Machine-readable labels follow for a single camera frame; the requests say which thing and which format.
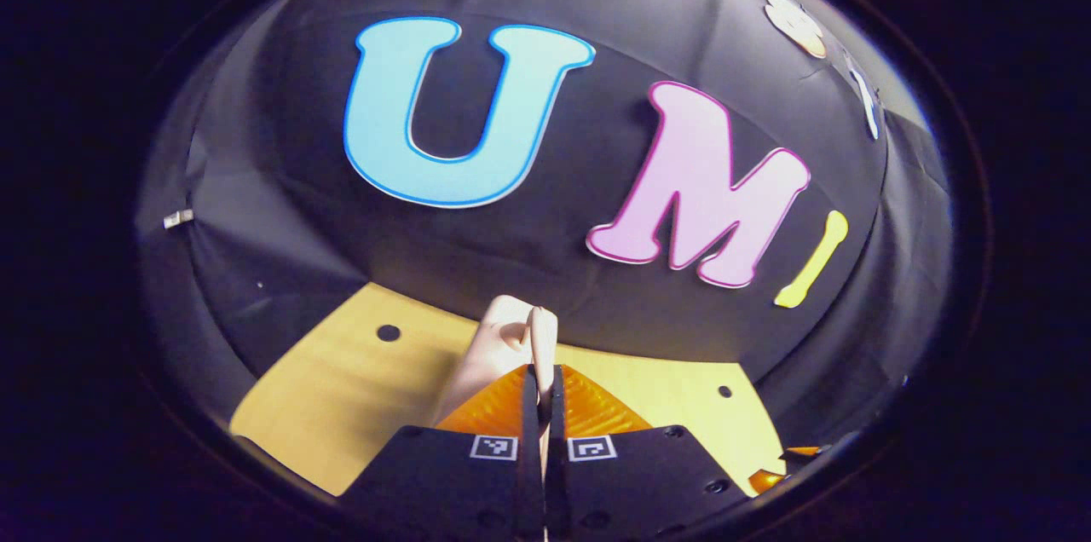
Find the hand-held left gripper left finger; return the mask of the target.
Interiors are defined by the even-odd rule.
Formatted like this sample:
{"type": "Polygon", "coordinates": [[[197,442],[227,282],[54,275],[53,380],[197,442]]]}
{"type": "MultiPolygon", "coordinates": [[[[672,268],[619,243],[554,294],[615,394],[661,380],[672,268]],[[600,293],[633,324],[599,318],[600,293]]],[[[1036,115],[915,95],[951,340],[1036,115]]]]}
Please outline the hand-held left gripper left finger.
{"type": "Polygon", "coordinates": [[[541,539],[543,480],[533,370],[515,435],[406,425],[340,496],[369,539],[541,539]]]}

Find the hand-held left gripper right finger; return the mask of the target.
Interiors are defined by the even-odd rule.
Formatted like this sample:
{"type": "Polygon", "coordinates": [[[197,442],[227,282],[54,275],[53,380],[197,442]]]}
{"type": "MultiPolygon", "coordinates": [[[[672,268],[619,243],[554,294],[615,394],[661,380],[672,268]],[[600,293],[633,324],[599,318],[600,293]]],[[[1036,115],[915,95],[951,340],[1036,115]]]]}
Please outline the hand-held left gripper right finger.
{"type": "Polygon", "coordinates": [[[685,426],[655,427],[603,386],[558,365],[546,465],[553,539],[661,539],[748,496],[685,426]]]}

